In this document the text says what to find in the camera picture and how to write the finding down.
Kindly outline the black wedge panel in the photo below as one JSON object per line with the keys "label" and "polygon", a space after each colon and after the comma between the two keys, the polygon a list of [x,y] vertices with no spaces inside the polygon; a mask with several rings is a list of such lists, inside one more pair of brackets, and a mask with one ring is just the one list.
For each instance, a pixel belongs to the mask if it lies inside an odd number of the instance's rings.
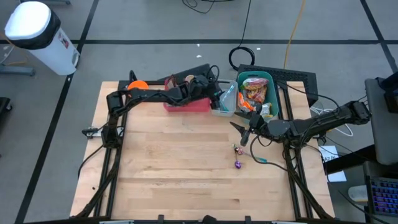
{"label": "black wedge panel", "polygon": [[207,73],[209,75],[213,75],[213,72],[209,71],[210,69],[210,65],[208,63],[188,69],[188,70],[184,70],[182,72],[178,72],[178,73],[174,73],[172,74],[172,76],[175,78],[175,81],[177,83],[181,83],[185,80],[185,78],[189,75],[193,75],[193,76],[199,76],[199,75],[206,75]]}

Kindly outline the white paper sheet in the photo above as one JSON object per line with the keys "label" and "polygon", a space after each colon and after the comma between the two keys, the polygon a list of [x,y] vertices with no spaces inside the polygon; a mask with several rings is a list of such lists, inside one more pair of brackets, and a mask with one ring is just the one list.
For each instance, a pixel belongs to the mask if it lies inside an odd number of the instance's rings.
{"label": "white paper sheet", "polygon": [[[319,146],[319,151],[322,154],[322,162],[325,164],[333,159],[340,157],[335,146]],[[329,182],[346,182],[346,176],[343,171],[335,172],[333,174],[328,174],[327,177]]]}

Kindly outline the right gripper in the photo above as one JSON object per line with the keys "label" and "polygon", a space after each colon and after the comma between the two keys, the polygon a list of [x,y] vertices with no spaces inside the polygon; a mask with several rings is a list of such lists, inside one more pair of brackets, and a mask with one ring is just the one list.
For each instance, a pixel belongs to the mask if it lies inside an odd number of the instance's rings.
{"label": "right gripper", "polygon": [[245,128],[234,122],[229,122],[241,135],[241,145],[246,146],[251,133],[259,134],[263,128],[265,121],[262,116],[255,112],[235,112],[235,115],[249,120],[249,126]]}

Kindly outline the white trash can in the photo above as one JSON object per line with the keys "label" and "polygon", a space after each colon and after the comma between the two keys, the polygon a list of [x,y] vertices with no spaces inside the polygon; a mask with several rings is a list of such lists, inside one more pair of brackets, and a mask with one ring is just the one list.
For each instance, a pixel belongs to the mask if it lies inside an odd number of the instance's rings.
{"label": "white trash can", "polygon": [[80,53],[62,29],[59,17],[46,4],[19,4],[10,15],[4,34],[10,43],[30,52],[57,75],[75,73]]}

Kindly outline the black desk beam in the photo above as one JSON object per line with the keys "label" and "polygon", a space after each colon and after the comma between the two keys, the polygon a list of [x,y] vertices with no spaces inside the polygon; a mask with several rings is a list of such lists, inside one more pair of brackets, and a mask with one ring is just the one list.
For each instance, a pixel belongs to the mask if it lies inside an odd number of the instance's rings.
{"label": "black desk beam", "polygon": [[323,168],[327,174],[334,174],[345,169],[360,166],[367,161],[377,161],[374,145],[364,147],[358,151],[327,161],[323,164]]}

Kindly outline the black desk device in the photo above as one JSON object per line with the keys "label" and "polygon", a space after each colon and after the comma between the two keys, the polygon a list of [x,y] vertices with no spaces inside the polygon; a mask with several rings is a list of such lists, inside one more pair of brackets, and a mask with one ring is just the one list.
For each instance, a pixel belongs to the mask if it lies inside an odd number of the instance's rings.
{"label": "black desk device", "polygon": [[384,99],[390,113],[398,114],[398,72],[387,78],[376,78],[379,87],[384,90]]}

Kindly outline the small rainbow spoon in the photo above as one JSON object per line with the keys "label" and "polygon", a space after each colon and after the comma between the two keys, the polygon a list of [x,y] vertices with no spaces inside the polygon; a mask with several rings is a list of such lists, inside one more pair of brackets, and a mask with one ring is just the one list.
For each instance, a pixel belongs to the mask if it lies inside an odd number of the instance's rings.
{"label": "small rainbow spoon", "polygon": [[[233,149],[235,149],[236,147],[239,147],[239,146],[233,144]],[[235,152],[235,150],[234,150],[234,154],[235,154],[234,166],[235,166],[235,168],[240,169],[240,168],[242,168],[242,163],[240,162],[240,160],[239,160],[239,158],[238,158],[240,155],[238,155],[238,154]]]}

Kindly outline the black aluminium frame rail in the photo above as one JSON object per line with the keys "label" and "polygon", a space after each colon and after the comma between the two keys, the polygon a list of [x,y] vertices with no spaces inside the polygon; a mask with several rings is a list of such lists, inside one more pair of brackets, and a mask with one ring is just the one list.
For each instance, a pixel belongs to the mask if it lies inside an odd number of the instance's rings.
{"label": "black aluminium frame rail", "polygon": [[289,176],[288,179],[296,220],[302,218],[300,213],[297,187],[301,190],[301,193],[303,195],[304,209],[308,219],[314,219],[313,212],[315,212],[318,215],[319,219],[333,220],[334,218],[331,215],[327,214],[327,212],[316,201],[315,197],[310,193],[307,187],[306,176],[301,158],[302,143],[299,144],[300,148],[291,148],[291,140],[285,138],[284,140],[282,140],[282,144],[282,154],[285,156],[285,163]]}
{"label": "black aluminium frame rail", "polygon": [[[127,89],[127,86],[119,87],[117,91],[123,89]],[[118,121],[118,131],[121,132],[120,136],[122,141],[124,141],[123,134],[126,130],[126,121],[127,121],[127,113],[119,117]],[[97,217],[100,212],[99,207],[101,206],[103,194],[107,188],[110,188],[110,196],[108,202],[109,203],[113,202],[114,191],[116,190],[116,181],[119,172],[119,165],[121,162],[122,146],[123,142],[121,146],[117,148],[105,148],[102,142],[102,145],[95,150],[96,152],[98,152],[102,148],[106,149],[103,170],[101,171],[101,177],[99,180],[99,186],[94,196],[92,196],[90,201],[83,207],[82,211],[80,211],[78,214],[74,216],[75,218],[88,218],[90,213],[94,213],[94,216]]]}

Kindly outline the teal plastic bin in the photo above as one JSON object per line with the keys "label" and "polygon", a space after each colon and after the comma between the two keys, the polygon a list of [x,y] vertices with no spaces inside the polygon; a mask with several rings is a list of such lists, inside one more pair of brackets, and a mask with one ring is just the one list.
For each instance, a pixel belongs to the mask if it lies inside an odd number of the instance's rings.
{"label": "teal plastic bin", "polygon": [[258,77],[258,75],[256,75],[256,77],[250,77],[250,78],[266,78],[269,80],[268,84],[266,85],[267,93],[266,93],[266,97],[265,97],[265,100],[263,103],[256,103],[256,102],[250,100],[247,97],[248,90],[242,89],[241,86],[238,86],[239,92],[241,92],[243,94],[244,99],[246,101],[248,101],[253,107],[255,107],[255,109],[256,109],[257,104],[260,104],[260,105],[265,104],[265,103],[272,104],[271,114],[273,115],[273,117],[272,118],[264,118],[265,122],[269,122],[270,120],[276,118],[279,113],[279,105],[278,105],[278,99],[277,99],[277,95],[276,95],[274,81],[273,81],[272,77],[267,72],[261,72],[260,77]]}

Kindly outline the small colourful snack bag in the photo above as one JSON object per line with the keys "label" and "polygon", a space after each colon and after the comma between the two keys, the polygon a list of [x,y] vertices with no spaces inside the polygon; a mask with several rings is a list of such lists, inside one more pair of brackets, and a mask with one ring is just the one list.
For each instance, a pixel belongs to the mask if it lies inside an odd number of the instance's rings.
{"label": "small colourful snack bag", "polygon": [[255,90],[248,90],[247,97],[256,102],[256,103],[263,103],[266,97],[267,87],[261,87]]}

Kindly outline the pink plastic tray bin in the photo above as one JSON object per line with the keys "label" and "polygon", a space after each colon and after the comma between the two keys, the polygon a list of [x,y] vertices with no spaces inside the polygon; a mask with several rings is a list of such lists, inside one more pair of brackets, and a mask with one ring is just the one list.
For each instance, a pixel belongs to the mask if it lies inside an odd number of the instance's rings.
{"label": "pink plastic tray bin", "polygon": [[189,104],[183,106],[172,106],[168,103],[163,103],[163,106],[165,110],[168,112],[208,112],[210,110],[210,99],[203,98],[200,100],[190,102]]}

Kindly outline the white computer mouse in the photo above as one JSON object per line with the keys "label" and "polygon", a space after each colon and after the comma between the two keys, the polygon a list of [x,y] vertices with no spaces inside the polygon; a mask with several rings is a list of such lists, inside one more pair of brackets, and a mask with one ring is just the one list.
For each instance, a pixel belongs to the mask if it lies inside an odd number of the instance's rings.
{"label": "white computer mouse", "polygon": [[368,202],[366,185],[357,185],[348,189],[348,196],[354,202]]}

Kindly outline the orange plastic bowl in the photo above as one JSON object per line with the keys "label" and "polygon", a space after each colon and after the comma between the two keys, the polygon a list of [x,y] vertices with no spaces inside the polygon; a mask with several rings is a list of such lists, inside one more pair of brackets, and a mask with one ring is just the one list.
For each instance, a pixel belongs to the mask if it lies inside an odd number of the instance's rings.
{"label": "orange plastic bowl", "polygon": [[149,89],[149,85],[143,80],[136,80],[136,81],[131,82],[127,86],[128,90],[132,90],[134,88],[138,88],[138,89],[141,89],[141,90],[148,90]]}

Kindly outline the backlit keyboard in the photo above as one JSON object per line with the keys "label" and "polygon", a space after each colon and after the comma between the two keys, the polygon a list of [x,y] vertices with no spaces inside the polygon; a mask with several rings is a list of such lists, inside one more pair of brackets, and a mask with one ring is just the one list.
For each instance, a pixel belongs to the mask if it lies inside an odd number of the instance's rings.
{"label": "backlit keyboard", "polygon": [[367,176],[366,187],[374,214],[398,217],[398,179]]}

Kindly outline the black floor object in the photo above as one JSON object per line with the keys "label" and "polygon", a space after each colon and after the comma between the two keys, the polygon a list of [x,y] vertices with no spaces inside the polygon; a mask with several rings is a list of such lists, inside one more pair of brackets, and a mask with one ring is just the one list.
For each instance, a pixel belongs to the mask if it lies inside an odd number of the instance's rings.
{"label": "black floor object", "polygon": [[6,97],[0,97],[0,117],[12,110],[11,100]]}

